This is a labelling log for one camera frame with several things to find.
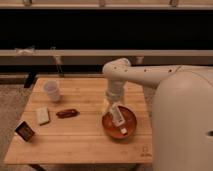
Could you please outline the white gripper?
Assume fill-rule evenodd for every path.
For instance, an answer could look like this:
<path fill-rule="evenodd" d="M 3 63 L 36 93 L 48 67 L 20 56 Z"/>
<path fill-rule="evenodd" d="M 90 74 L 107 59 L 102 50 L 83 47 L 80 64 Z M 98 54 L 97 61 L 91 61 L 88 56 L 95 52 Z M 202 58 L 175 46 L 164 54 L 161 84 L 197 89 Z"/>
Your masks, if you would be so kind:
<path fill-rule="evenodd" d="M 122 101 L 124 98 L 124 85 L 123 81 L 109 80 L 107 84 L 106 97 L 110 102 Z M 107 99 L 103 100 L 102 114 L 106 114 L 109 110 L 110 103 Z"/>

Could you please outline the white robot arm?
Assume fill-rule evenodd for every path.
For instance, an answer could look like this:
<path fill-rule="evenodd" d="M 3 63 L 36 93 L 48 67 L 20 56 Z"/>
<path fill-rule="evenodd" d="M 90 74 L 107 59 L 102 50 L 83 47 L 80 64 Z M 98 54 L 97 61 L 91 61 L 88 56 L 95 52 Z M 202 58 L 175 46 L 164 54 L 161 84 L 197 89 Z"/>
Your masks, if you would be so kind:
<path fill-rule="evenodd" d="M 156 89 L 153 171 L 213 171 L 213 66 L 133 67 L 121 58 L 102 73 L 110 102 L 122 99 L 127 82 Z"/>

